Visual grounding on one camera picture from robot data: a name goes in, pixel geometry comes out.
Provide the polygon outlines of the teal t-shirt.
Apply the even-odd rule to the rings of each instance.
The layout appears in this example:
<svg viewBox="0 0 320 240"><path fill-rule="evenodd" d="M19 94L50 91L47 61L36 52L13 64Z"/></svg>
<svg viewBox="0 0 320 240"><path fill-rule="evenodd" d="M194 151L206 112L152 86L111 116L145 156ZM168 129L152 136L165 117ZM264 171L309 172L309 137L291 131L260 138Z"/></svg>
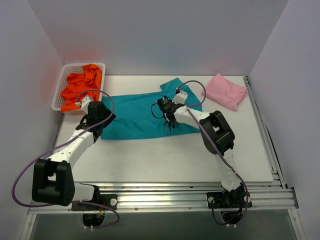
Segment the teal t-shirt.
<svg viewBox="0 0 320 240"><path fill-rule="evenodd" d="M179 78L174 78L161 84L158 92L112 96L116 118L103 129L100 138L103 140L141 140L198 133L199 129L183 123L177 124L170 130L164 126L165 119L155 118L161 116L162 112L152 104L163 96L173 99L176 88L182 84Z"/></svg>

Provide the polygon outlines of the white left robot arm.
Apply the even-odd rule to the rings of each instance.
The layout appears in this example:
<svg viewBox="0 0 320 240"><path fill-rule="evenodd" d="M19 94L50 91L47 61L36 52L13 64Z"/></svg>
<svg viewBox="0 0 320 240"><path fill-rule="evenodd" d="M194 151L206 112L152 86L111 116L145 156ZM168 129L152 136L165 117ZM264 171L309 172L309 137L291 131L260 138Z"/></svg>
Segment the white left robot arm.
<svg viewBox="0 0 320 240"><path fill-rule="evenodd" d="M33 168L32 200L49 205L68 206L83 202L90 210L100 206L101 197L94 185L75 183L73 167L82 154L100 138L116 115L101 101L87 104L85 114L70 140L46 159L38 159Z"/></svg>

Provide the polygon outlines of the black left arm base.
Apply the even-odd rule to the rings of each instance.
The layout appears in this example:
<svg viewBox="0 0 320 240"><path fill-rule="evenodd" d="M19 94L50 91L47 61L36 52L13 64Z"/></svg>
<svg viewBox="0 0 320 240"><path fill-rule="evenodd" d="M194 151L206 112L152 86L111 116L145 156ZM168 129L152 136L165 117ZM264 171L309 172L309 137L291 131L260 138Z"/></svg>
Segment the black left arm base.
<svg viewBox="0 0 320 240"><path fill-rule="evenodd" d="M84 227L100 229L117 224L120 221L120 215L117 213L118 195L117 194L98 194L90 201L73 202L71 210L73 212L89 212L83 213L82 223ZM107 212L115 214L116 219L107 221Z"/></svg>

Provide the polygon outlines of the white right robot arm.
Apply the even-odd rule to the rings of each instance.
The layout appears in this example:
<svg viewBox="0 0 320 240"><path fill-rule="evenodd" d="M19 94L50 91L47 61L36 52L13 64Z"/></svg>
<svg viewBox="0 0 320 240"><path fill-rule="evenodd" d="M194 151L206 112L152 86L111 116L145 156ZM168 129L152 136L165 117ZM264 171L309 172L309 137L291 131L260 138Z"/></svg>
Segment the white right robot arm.
<svg viewBox="0 0 320 240"><path fill-rule="evenodd" d="M209 113L192 109L185 105L186 99L179 93L173 100L163 96L156 104L172 126L185 124L200 130L205 148L215 155L221 186L225 190L223 203L232 207L240 201L237 189L243 184L234 160L235 134L220 111Z"/></svg>

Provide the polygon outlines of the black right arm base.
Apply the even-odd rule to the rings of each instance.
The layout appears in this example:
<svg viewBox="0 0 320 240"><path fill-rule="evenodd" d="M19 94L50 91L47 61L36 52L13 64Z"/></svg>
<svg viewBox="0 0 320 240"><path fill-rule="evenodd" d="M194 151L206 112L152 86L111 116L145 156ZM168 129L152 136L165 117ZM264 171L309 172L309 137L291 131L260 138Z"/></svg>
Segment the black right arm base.
<svg viewBox="0 0 320 240"><path fill-rule="evenodd" d="M250 193L242 183L232 191L207 192L206 197L213 220L220 226L236 228L253 206Z"/></svg>

